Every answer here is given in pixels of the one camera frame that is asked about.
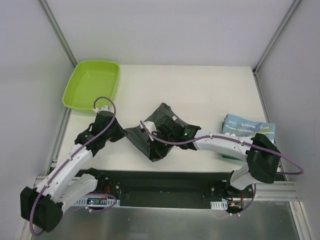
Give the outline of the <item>dark grey t shirt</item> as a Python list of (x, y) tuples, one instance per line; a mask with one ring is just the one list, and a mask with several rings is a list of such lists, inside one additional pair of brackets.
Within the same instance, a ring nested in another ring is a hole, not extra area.
[[(201, 129), (197, 125), (188, 124), (181, 120), (166, 103), (161, 103), (159, 107), (145, 120), (154, 122), (157, 131), (152, 132), (157, 138), (172, 143), (181, 143), (192, 140)], [(150, 136), (141, 126), (126, 128), (126, 138), (149, 159), (149, 139)]]

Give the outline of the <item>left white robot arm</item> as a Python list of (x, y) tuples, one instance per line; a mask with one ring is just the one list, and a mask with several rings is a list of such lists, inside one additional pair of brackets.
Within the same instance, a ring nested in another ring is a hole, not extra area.
[(75, 182), (72, 179), (106, 142), (114, 143), (124, 136), (115, 112), (98, 111), (94, 122), (77, 136), (65, 159), (36, 186), (26, 186), (21, 191), (21, 217), (29, 222), (33, 236), (39, 236), (36, 228), (47, 233), (54, 230), (64, 213), (84, 195), (91, 192), (99, 195), (105, 191), (106, 178), (97, 169), (90, 168)]

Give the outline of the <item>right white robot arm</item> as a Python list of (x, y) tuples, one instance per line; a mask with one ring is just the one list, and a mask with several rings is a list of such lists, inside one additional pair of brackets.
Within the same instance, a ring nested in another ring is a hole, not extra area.
[(147, 133), (153, 150), (177, 146), (183, 150), (216, 152), (243, 161), (244, 166), (233, 170), (225, 183), (225, 192), (230, 197), (237, 197), (249, 185), (272, 184), (276, 179), (280, 151), (264, 134), (239, 137), (212, 133), (197, 125), (182, 126), (168, 116), (156, 122), (142, 121), (140, 127)]

